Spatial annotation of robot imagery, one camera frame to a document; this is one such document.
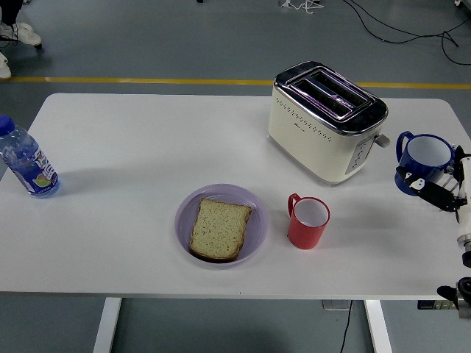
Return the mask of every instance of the purple plate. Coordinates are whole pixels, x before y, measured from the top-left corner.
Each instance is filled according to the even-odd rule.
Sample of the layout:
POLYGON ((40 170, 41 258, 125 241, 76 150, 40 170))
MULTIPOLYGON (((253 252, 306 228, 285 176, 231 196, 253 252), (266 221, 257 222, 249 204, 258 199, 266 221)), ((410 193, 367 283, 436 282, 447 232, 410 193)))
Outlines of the purple plate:
POLYGON ((263 243, 268 231, 268 215, 259 199, 250 191, 231 184, 214 184, 205 186, 190 194, 178 208, 175 216, 175 234, 178 241, 189 254, 191 230, 198 215, 199 201, 202 198, 229 202, 231 204, 245 204, 252 208, 245 240, 236 260, 230 263, 211 263, 216 266, 234 265, 252 256, 263 243))

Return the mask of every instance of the blue bottle cap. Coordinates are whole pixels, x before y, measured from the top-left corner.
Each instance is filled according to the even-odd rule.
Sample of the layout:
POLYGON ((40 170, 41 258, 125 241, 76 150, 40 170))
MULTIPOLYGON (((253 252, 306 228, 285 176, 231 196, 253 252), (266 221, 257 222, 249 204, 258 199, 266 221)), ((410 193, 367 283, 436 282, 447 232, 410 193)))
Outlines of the blue bottle cap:
POLYGON ((0 115, 0 136, 10 134, 16 128, 15 123, 8 115, 0 115))

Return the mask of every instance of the floor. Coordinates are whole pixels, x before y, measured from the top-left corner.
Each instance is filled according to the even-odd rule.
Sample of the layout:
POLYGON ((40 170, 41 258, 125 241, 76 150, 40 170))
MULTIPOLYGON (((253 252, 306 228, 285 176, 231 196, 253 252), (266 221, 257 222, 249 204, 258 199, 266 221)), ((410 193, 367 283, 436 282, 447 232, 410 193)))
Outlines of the floor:
MULTIPOLYGON (((0 113, 28 128, 57 92, 270 96, 276 74, 315 60, 377 96, 444 99, 471 133, 471 68, 450 60, 471 63, 471 21, 449 32, 459 46, 441 36, 471 11, 453 0, 357 3, 389 26, 438 36, 388 43, 413 37, 355 7, 374 38, 342 0, 313 14, 277 0, 32 0, 19 20, 43 48, 0 43, 13 73, 0 82, 0 113)), ((92 352, 103 304, 0 296, 0 352, 92 352)), ((471 321, 456 311, 382 304, 394 353, 469 351, 471 321)), ((125 299, 112 352, 340 352, 347 317, 318 301, 125 299)), ((344 351, 374 351, 362 302, 344 351)))

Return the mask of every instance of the bottle label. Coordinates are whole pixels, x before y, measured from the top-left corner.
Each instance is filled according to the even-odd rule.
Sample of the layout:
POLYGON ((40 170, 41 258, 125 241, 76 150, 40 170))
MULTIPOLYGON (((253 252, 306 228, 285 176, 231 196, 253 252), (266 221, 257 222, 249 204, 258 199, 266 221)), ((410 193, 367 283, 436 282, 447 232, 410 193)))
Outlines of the bottle label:
POLYGON ((57 184, 57 173, 40 149, 30 164, 13 172, 30 193, 45 193, 57 184))

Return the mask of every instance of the white table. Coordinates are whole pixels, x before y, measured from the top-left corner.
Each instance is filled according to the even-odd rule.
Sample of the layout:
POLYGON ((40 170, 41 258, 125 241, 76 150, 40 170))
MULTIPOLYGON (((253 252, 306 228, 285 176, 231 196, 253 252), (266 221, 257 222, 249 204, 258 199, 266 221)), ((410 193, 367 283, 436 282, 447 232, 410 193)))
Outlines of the white table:
POLYGON ((458 224, 394 184, 397 136, 436 133, 471 150, 450 106, 385 99, 382 133, 363 169, 329 188, 283 153, 267 127, 271 97, 54 94, 30 133, 62 179, 34 199, 11 171, 0 182, 0 292, 116 297, 438 299, 469 274, 458 224), (269 231, 248 260, 218 269, 174 234, 183 199, 229 183, 265 205, 269 231), (319 245, 289 243, 288 196, 332 212, 319 245))

